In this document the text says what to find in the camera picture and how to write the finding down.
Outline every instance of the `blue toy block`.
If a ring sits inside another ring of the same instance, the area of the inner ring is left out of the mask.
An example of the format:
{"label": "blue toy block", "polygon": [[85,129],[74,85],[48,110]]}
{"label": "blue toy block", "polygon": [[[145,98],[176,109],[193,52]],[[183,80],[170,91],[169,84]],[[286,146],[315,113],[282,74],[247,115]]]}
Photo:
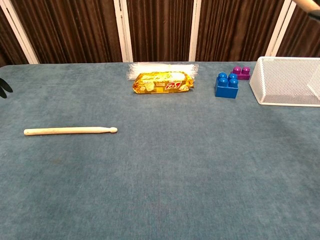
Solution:
{"label": "blue toy block", "polygon": [[214,91],[216,97],[235,99],[238,93],[237,75],[231,73],[227,79],[227,74],[220,72],[215,81]]}

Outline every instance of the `blue tablecloth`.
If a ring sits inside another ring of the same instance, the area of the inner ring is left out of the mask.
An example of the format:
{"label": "blue tablecloth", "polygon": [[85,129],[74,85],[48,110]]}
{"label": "blue tablecloth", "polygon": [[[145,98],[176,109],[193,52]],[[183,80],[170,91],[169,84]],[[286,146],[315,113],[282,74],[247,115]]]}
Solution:
{"label": "blue tablecloth", "polygon": [[[135,94],[128,64],[0,68],[0,239],[320,238],[320,109],[218,98],[199,62],[185,93]],[[29,128],[117,127],[24,136]]]}

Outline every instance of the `white wire mesh basket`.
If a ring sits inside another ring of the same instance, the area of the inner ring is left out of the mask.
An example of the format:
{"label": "white wire mesh basket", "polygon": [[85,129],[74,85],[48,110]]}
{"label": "white wire mesh basket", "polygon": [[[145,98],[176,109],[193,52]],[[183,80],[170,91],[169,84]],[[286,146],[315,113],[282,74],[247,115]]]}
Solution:
{"label": "white wire mesh basket", "polygon": [[249,84],[262,105],[320,107],[320,58],[261,56]]}

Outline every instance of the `cloth surface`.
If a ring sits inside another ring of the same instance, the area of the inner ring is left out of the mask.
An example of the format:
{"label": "cloth surface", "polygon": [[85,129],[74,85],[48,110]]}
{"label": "cloth surface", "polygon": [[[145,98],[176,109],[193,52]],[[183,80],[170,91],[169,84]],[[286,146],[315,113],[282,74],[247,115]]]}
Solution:
{"label": "cloth surface", "polygon": [[[248,81],[215,97],[135,94],[127,63],[0,68],[0,239],[301,240],[320,236],[320,109],[259,105]],[[24,136],[53,127],[118,133]]]}

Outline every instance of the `red logo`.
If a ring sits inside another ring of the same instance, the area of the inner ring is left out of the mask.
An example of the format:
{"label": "red logo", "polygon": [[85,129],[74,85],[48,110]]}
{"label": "red logo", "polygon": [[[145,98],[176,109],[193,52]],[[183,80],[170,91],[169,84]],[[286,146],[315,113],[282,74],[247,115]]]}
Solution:
{"label": "red logo", "polygon": [[177,81],[177,82],[169,82],[166,86],[165,89],[177,89],[181,85],[182,81]]}

